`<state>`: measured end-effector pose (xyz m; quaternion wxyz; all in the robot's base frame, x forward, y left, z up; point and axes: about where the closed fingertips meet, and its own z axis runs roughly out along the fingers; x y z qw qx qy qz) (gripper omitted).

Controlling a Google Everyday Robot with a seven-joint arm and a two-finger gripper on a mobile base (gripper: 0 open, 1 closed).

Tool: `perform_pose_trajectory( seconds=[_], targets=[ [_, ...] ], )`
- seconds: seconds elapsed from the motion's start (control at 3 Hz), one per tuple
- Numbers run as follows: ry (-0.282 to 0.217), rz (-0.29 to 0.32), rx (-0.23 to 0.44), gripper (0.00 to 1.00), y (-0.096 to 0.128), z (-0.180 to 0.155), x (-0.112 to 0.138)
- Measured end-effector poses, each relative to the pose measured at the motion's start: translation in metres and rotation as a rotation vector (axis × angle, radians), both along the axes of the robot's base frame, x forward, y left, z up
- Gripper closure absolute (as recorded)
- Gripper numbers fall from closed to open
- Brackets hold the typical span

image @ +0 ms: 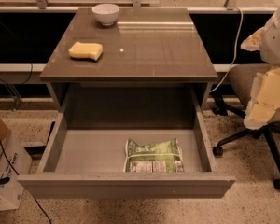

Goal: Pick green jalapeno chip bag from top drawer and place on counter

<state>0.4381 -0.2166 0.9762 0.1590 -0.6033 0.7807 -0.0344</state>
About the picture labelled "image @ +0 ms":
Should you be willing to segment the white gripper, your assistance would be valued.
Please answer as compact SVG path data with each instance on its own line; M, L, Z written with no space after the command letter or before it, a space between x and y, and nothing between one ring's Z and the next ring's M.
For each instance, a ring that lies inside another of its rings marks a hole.
M246 51L260 51L261 59L269 64L280 65L280 7L241 44ZM250 92L244 125L257 130L280 121L280 67L262 74L257 72Z

